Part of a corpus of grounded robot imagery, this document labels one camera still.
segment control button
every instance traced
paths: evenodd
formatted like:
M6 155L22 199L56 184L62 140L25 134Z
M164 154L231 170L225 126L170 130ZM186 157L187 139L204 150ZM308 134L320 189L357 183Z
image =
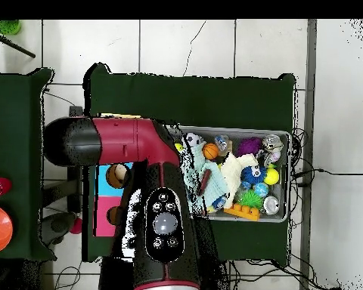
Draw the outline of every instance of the control button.
M161 193L159 195L159 200L162 201L162 202L165 202L168 200L168 195L166 193Z
M174 211L176 209L176 205L173 202L168 202L166 204L166 210L168 211Z
M153 209L155 212L159 212L159 211L161 210L161 203L156 202L156 203L152 206L152 209Z
M163 245L164 245L164 241L161 238L156 238L154 240L154 248L160 249L161 247L163 247Z
M178 240L175 237L171 237L168 239L168 246L169 247L177 247L178 246Z
M162 212L154 218L154 232L158 235L169 235L176 230L178 220L169 212Z

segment table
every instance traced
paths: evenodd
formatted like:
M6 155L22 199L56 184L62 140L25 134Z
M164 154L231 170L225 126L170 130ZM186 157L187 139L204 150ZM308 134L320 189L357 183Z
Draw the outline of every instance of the table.
M85 114L119 113L161 119L167 124L292 131L291 74L279 79L165 77L111 74L96 63L85 74ZM92 221L95 167L88 170L88 221ZM221 260L275 259L287 264L288 219L283 223L211 221ZM82 234L82 257L108 256L113 239Z

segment orange ball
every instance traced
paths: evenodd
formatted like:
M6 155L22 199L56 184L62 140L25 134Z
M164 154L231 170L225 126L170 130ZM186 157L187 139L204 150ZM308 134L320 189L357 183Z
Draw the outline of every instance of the orange ball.
M214 143L206 143L203 147L204 158L213 160L218 156L219 149Z

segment green spiky ball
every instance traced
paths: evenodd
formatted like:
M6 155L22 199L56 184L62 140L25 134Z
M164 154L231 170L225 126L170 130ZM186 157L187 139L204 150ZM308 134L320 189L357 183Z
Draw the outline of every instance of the green spiky ball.
M258 196L254 190L248 190L242 195L238 203L240 205L248 205L251 208L260 209L262 207L262 198Z

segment dark green table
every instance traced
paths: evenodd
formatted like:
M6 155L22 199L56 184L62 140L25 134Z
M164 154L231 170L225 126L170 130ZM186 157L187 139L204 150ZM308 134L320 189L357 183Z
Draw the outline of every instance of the dark green table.
M54 254L39 238L42 204L41 93L52 70L30 75L0 74L0 177L12 181L12 190L0 196L0 207L10 216L14 234L0 258L46 261Z
M86 99L85 108L92 115L140 115L161 119L170 125L177 122L291 132L294 84L291 74L279 79L117 75L109 73L107 66L99 63L85 75L84 88L92 97L91 101ZM88 216L92 221L94 167L89 174L93 184L89 187ZM279 224L212 221L212 226L219 259L275 259L283 266L287 264L288 219ZM110 254L113 239L93 237L92 224L83 236L87 243L85 257L89 261Z

